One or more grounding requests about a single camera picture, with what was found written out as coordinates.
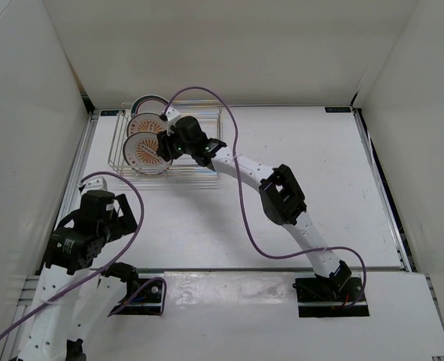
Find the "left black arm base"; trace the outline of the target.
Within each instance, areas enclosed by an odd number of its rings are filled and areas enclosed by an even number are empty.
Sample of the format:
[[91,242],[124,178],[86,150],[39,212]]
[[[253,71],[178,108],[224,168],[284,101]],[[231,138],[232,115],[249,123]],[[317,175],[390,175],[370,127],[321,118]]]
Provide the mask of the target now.
[[162,316],[166,304],[166,280],[162,277],[139,278],[128,281],[126,295],[114,306],[110,316]]

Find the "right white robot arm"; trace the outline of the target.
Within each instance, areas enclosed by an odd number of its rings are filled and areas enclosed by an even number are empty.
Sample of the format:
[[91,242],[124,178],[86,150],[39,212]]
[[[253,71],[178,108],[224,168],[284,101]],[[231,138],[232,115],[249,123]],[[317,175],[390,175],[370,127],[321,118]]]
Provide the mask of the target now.
[[229,175],[237,180],[242,222],[256,251],[268,259],[289,259],[294,255],[272,256],[263,252],[251,234],[242,186],[260,196],[263,213],[275,225],[285,229],[309,258],[320,294],[335,301],[342,296],[351,278],[347,264],[331,251],[309,216],[306,197],[289,166],[270,167],[229,150],[226,143],[208,138],[199,121],[192,116],[160,116],[165,129],[157,134],[157,155],[165,161],[183,155],[197,165]]

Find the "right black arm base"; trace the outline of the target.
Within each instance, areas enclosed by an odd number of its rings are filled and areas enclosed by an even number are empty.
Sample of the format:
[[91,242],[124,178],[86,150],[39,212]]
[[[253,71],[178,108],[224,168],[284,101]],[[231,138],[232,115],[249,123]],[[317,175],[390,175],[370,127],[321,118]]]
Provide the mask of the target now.
[[338,293],[316,277],[296,278],[293,288],[297,293],[300,318],[368,317],[366,296],[361,295],[362,280],[351,277]]

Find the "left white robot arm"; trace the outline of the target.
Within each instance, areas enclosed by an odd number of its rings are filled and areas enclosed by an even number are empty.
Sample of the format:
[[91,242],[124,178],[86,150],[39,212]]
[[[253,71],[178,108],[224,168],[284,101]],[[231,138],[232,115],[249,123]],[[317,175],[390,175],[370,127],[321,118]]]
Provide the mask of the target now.
[[84,346],[121,300],[138,295],[134,267],[110,262],[91,272],[109,242],[137,230],[124,194],[88,190],[79,209],[53,231],[30,314],[33,323],[19,360],[85,360]]

